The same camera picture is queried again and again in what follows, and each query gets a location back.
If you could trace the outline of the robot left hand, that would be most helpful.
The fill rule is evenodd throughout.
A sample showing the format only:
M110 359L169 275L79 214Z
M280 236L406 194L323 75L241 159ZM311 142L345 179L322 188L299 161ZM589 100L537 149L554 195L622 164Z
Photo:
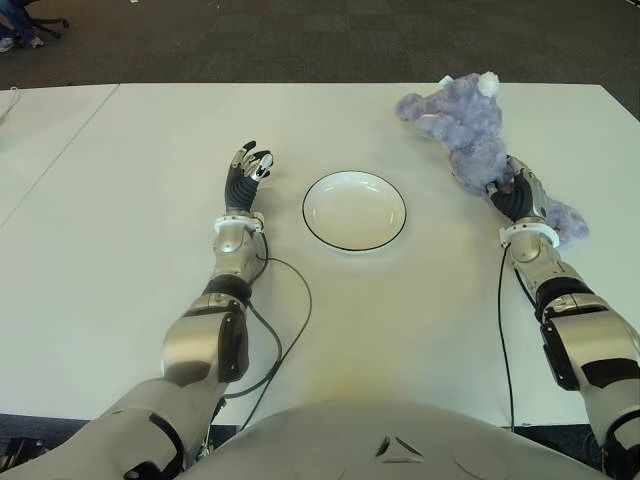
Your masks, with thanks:
M244 144L233 156L225 182L225 207L228 214L252 211L260 182L266 179L274 165L269 150L256 151L255 140Z

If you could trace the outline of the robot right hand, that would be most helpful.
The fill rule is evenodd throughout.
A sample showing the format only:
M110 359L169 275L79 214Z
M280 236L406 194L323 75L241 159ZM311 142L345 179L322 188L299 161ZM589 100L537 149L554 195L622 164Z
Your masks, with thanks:
M507 181L494 181L485 190L493 206L512 222L525 218L546 221L548 198L533 171L514 156L507 157Z

